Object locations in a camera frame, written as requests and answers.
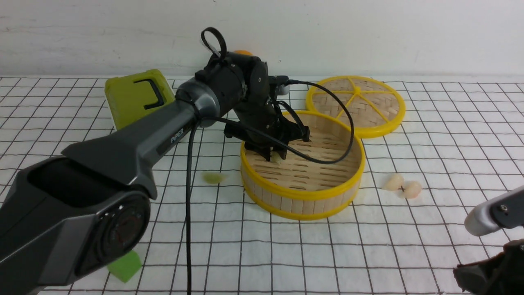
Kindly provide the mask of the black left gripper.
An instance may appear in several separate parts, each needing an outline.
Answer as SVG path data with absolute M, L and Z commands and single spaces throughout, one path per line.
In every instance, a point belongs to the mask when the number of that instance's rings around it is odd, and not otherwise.
M 237 138 L 245 142 L 247 149 L 256 150 L 267 162 L 271 161 L 273 150 L 278 150 L 280 158 L 286 159 L 287 144 L 296 140 L 309 142 L 309 127 L 303 124 L 288 103 L 277 100 L 279 95 L 289 92 L 288 83 L 289 77 L 286 75 L 271 75 L 268 78 L 267 95 L 262 95 L 262 98 L 257 99 L 249 97 L 234 108 L 243 126 L 252 127 L 283 144 L 278 145 L 265 136 L 231 123 L 225 125 L 224 135 L 227 138 Z

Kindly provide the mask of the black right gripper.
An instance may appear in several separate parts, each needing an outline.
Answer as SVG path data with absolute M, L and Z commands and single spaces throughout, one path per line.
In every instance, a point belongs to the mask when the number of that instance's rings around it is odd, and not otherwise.
M 511 241 L 503 251 L 477 263 L 453 269 L 457 285 L 472 295 L 522 295 L 524 293 L 524 241 Z

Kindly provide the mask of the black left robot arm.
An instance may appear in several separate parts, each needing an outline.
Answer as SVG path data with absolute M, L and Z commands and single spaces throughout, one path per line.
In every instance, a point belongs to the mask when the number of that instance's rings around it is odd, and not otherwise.
M 108 136 L 67 146 L 60 156 L 20 170 L 1 206 L 1 293 L 35 295 L 67 286 L 129 253 L 144 235 L 158 196 L 153 166 L 195 127 L 230 110 L 236 137 L 270 158 L 309 129 L 276 104 L 287 78 L 255 56 L 213 54 L 174 102 Z

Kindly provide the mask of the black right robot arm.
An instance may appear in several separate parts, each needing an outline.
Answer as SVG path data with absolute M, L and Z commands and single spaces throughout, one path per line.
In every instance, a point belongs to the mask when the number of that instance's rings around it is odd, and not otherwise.
M 518 187 L 477 206 L 465 219 L 466 230 L 484 236 L 524 224 L 524 187 Z M 524 293 L 524 241 L 513 240 L 498 255 L 453 269 L 462 291 L 472 295 L 522 295 Z

